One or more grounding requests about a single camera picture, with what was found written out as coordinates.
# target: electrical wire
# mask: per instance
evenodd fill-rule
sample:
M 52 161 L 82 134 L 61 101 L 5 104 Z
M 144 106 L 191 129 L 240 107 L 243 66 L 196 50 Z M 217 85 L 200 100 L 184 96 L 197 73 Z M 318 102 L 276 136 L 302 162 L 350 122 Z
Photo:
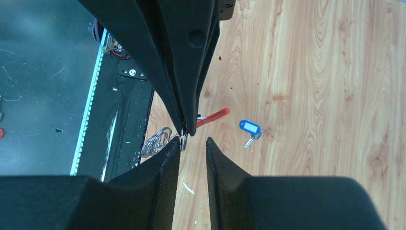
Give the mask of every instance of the electrical wire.
M 108 52 L 112 52 L 115 56 L 117 56 L 117 57 L 119 57 L 119 58 L 121 58 L 121 59 L 123 59 L 123 60 L 128 60 L 128 59 L 131 58 L 129 55 L 123 56 L 123 55 L 117 53 L 116 51 L 117 51 L 117 52 L 121 52 L 121 51 L 125 51 L 125 49 L 111 48 L 111 49 L 108 49 L 108 50 L 107 50 L 107 53 L 108 53 Z

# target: key ring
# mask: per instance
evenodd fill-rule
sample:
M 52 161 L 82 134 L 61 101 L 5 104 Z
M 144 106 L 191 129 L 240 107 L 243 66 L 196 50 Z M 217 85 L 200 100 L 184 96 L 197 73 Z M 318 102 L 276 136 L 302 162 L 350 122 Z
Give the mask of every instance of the key ring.
M 186 145 L 188 144 L 188 137 L 189 137 L 189 133 L 186 132 L 186 134 L 184 135 L 183 129 L 182 129 L 182 131 L 180 132 L 180 151 L 181 152 L 186 150 Z

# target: mounting hole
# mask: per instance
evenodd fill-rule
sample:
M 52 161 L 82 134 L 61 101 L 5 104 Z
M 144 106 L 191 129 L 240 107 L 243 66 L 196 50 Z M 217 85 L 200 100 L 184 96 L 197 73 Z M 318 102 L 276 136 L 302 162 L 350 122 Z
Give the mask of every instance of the mounting hole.
M 230 8 L 230 7 L 233 7 L 233 6 L 234 6 L 234 4 L 231 4 L 231 3 L 223 4 L 223 8 Z
M 202 48 L 206 44 L 206 35 L 201 30 L 192 30 L 188 36 L 189 45 L 193 48 Z

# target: key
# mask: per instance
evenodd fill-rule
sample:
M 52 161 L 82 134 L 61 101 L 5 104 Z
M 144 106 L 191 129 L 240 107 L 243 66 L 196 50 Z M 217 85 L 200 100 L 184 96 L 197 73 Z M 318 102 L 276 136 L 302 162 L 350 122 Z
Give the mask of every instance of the key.
M 262 133 L 259 132 L 257 135 L 253 135 L 251 134 L 251 136 L 249 137 L 248 141 L 245 143 L 244 148 L 248 148 L 250 146 L 250 144 L 254 141 L 254 140 L 258 140 L 260 137 L 262 136 Z

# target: white debris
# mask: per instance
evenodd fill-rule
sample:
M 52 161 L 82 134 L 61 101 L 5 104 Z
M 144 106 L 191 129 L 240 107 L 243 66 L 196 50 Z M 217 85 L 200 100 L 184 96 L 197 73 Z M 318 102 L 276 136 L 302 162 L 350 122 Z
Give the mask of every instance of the white debris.
M 112 148 L 112 140 L 113 140 L 115 122 L 117 121 L 117 115 L 118 115 L 118 110 L 117 110 L 117 112 L 115 113 L 115 116 L 112 119 L 112 124 L 110 125 L 110 128 L 107 131 L 107 135 L 106 135 L 106 137 L 107 137 L 106 161 L 104 162 L 103 171 L 102 171 L 101 176 L 100 176 L 100 181 L 101 182 L 104 182 L 104 177 L 106 176 L 106 168 L 107 168 L 107 163 L 108 163 L 109 157 L 110 157 L 110 150 Z
M 191 194 L 193 194 L 194 195 L 194 191 L 193 190 L 191 190 L 187 185 L 186 185 L 186 183 L 185 182 L 183 182 L 183 186 L 185 186 L 185 188 L 186 188 L 186 190 L 188 190 Z

